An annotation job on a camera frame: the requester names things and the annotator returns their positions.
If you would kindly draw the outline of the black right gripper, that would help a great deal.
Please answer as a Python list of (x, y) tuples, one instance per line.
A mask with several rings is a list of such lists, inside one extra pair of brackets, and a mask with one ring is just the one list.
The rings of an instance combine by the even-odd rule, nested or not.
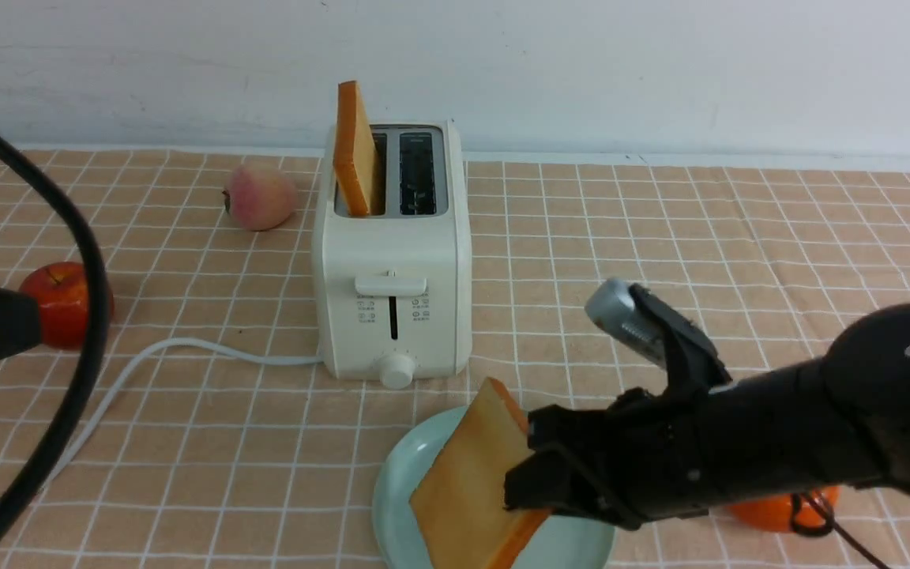
[(503, 480), (507, 511), (550, 511), (634, 532), (700, 518), (713, 486), (694, 412), (643, 389), (607, 409), (548, 405), (528, 414), (532, 454)]

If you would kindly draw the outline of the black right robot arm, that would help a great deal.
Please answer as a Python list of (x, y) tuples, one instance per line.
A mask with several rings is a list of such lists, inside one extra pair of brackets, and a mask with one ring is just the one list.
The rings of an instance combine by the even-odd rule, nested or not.
[(824, 487), (910, 496), (910, 303), (860, 318), (823, 356), (720, 389), (535, 409), (528, 448), (506, 509), (630, 532)]

